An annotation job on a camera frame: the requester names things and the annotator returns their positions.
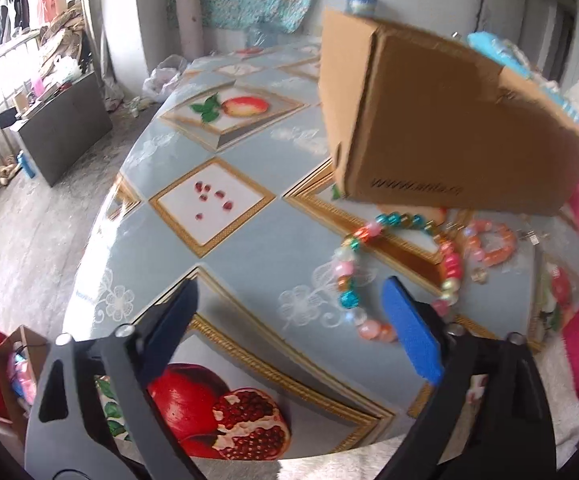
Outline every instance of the concrete floor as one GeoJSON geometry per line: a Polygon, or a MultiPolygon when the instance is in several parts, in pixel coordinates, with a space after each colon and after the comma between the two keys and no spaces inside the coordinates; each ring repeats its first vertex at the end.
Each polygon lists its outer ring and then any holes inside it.
{"type": "Polygon", "coordinates": [[[19,325],[60,334],[74,277],[105,195],[157,106],[133,118],[111,115],[113,129],[54,187],[20,172],[0,191],[0,330],[19,325]]]}

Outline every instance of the plastic bag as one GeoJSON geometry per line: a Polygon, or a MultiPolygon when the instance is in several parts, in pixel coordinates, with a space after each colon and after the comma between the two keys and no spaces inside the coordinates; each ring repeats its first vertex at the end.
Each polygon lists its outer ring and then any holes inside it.
{"type": "Polygon", "coordinates": [[[187,67],[184,57],[173,54],[160,62],[151,75],[144,80],[143,97],[164,103],[178,85],[182,72],[187,67]]]}
{"type": "Polygon", "coordinates": [[[56,67],[54,69],[54,81],[58,84],[76,81],[82,75],[78,62],[73,57],[56,56],[54,66],[56,67]]]}

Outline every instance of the blue gripper pad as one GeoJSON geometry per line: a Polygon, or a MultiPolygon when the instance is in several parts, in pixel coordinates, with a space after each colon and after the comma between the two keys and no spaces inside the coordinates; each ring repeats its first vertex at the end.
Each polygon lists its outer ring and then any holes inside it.
{"type": "Polygon", "coordinates": [[[416,373],[438,384],[443,375],[442,319],[428,304],[416,302],[395,276],[385,280],[382,301],[416,373]]]}

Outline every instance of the apple print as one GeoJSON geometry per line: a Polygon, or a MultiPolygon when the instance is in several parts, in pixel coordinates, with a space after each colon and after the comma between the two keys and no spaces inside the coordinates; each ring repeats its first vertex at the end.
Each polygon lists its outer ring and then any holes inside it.
{"type": "Polygon", "coordinates": [[[242,96],[232,97],[225,101],[221,108],[230,117],[252,117],[265,113],[269,103],[260,97],[242,96]]]}

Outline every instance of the beaded bracelet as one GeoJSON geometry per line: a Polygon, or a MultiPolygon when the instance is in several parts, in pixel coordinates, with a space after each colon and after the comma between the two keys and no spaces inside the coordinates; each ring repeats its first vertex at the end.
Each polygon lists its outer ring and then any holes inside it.
{"type": "Polygon", "coordinates": [[[337,287],[341,293],[339,303],[349,310],[350,319],[364,339],[378,339],[391,342],[397,339],[396,331],[389,324],[381,324],[376,320],[367,319],[367,312],[360,305],[359,296],[354,288],[354,264],[362,244],[378,237],[388,228],[412,229],[425,231],[439,246],[442,254],[441,269],[444,281],[441,285],[442,294],[431,303],[440,316],[445,316],[449,307],[458,301],[463,278],[462,258],[456,252],[455,245],[450,241],[433,220],[426,221],[422,215],[400,214],[398,212],[380,214],[375,220],[367,223],[354,234],[343,238],[343,243],[334,251],[334,272],[337,277],[337,287]]]}

